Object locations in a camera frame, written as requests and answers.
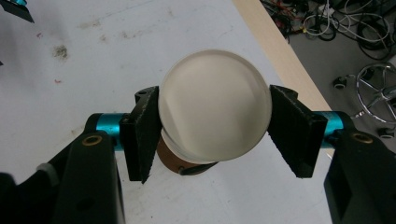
white tabletop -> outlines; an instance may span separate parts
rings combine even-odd
[[[269,84],[271,62],[231,0],[29,1],[35,23],[0,13],[0,171],[21,183],[80,134],[92,113],[130,112],[134,93],[161,85],[177,60],[227,49]],[[128,223],[330,223],[318,157],[297,179],[266,135],[247,155],[197,176],[156,157],[145,185],[117,154]]]

black cable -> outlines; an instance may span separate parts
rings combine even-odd
[[[271,17],[276,25],[276,27],[279,29],[280,33],[287,38],[291,32],[291,19],[282,14],[275,14]]]
[[[388,9],[386,12],[383,12],[382,11],[382,8],[381,7],[381,11],[380,11],[380,15],[382,16],[382,17],[386,17],[386,16],[388,16],[388,14],[390,14],[390,13],[392,13],[393,11],[395,11],[396,10],[396,5],[394,5],[393,7],[391,7],[390,9]]]
[[[331,22],[327,22],[327,21],[319,21],[319,23],[315,24],[316,29],[318,30],[318,34],[323,33],[322,29],[321,29],[321,25],[326,25],[326,29],[327,31],[320,35],[318,38],[323,40],[323,41],[332,41],[335,39],[336,35],[337,35],[337,30],[335,29],[334,25]]]
[[[366,52],[366,50],[364,50],[364,48],[360,44],[358,44],[358,46],[359,46],[359,49],[361,49],[361,52],[364,53],[364,55],[366,55],[367,57],[369,57],[369,58],[371,58],[373,60],[382,61],[382,60],[388,58],[388,56],[390,55],[390,50],[388,50],[387,53],[384,56],[382,56],[380,58],[375,58],[375,57],[371,56],[370,54],[368,54]]]
[[[353,2],[352,4],[350,4],[349,6],[346,7],[350,7],[352,5],[358,4],[360,3],[361,6],[364,6],[368,3],[368,1],[362,3],[362,2]],[[379,8],[381,8],[382,6],[384,6],[388,1],[384,2],[383,0],[381,1],[381,3],[379,3],[378,5],[375,5],[375,0],[372,1],[372,4],[367,5],[366,7],[360,9],[360,11],[354,11],[354,12],[348,12],[345,13],[343,11],[340,11],[340,9],[334,8],[334,10],[340,14],[346,15],[346,16],[350,16],[350,15],[354,15],[354,14],[361,14],[361,13],[376,13],[378,11]]]
[[[371,18],[371,17],[362,16],[360,19],[360,24],[357,27],[357,35],[365,38],[364,31],[366,29],[370,29],[370,30],[375,29],[376,34],[383,39],[382,39],[382,41],[370,42],[370,41],[364,40],[362,38],[357,38],[358,42],[365,49],[372,49],[372,50],[384,49],[385,47],[387,47],[391,44],[391,39],[390,39],[390,37],[388,35],[388,31],[384,25],[379,24],[378,22],[376,22],[376,20],[373,20],[373,18]]]
[[[395,17],[395,21],[393,22],[393,35],[392,35],[392,39],[393,39],[393,45],[396,44],[396,17]]]
[[[334,28],[336,31],[338,31],[340,29],[340,24],[341,24],[340,21],[334,16],[332,16],[332,20],[335,21],[335,23],[337,23],[337,27],[334,26]]]

floor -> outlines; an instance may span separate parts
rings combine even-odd
[[[343,90],[332,86],[337,77],[357,74],[365,65],[375,63],[361,52],[354,41],[341,35],[331,42],[295,35],[290,38],[290,44],[332,110],[344,111],[348,115],[361,110],[353,79]],[[354,119],[354,123],[359,130],[374,136],[377,136],[378,128],[391,127],[367,115]],[[396,152],[396,138],[382,140],[390,150]]]

